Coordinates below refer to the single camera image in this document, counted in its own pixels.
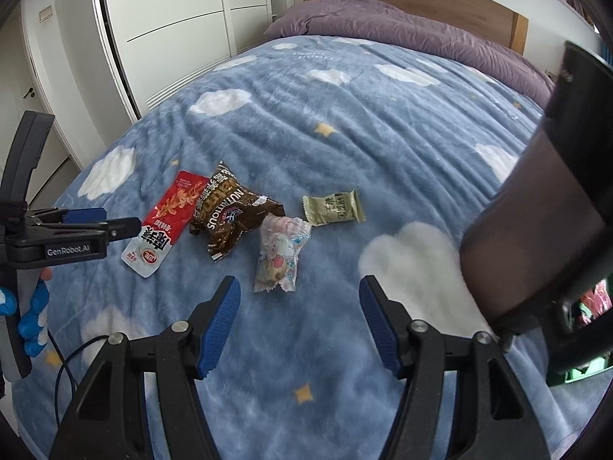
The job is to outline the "blue gloved left hand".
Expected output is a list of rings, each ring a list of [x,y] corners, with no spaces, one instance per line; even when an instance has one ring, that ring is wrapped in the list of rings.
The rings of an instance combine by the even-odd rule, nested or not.
[[[24,340],[24,351],[29,357],[36,357],[48,343],[48,305],[49,291],[46,280],[51,271],[44,269],[30,298],[29,309],[23,313],[18,324],[20,336]]]

